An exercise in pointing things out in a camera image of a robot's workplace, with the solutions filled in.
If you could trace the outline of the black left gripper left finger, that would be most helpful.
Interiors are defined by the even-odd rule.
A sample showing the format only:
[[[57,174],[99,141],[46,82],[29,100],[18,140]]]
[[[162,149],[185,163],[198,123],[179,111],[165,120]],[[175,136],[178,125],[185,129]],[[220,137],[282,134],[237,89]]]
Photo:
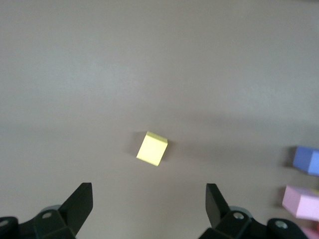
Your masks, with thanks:
[[[19,223],[16,217],[1,217],[2,239],[75,239],[93,209],[91,183],[82,183],[62,205],[40,211]]]

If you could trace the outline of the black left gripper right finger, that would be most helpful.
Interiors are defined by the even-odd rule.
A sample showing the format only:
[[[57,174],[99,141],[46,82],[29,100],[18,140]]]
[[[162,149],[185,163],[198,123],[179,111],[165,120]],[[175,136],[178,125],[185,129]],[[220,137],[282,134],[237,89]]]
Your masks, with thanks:
[[[263,225],[244,209],[229,207],[216,184],[206,184],[205,209],[211,227],[201,239],[306,239],[294,222],[272,218]]]

